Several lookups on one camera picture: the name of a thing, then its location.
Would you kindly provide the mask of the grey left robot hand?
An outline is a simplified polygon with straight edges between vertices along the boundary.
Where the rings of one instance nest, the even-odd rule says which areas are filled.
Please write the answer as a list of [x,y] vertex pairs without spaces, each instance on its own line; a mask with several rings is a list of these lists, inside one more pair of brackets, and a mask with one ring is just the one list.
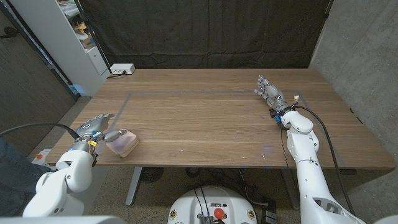
[[105,113],[95,116],[83,123],[75,132],[79,138],[70,147],[69,151],[85,151],[91,155],[95,152],[95,145],[100,141],[113,142],[127,133],[120,129],[108,131],[108,122],[114,116],[112,113]]

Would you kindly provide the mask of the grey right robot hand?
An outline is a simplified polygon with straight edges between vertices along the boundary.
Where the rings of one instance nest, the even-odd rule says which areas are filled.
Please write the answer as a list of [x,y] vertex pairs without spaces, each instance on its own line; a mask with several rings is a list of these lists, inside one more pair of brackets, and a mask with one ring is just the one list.
[[263,75],[259,75],[257,85],[259,89],[255,89],[254,93],[267,101],[271,118],[280,121],[283,115],[291,110],[291,106],[286,102],[283,92],[271,84]]

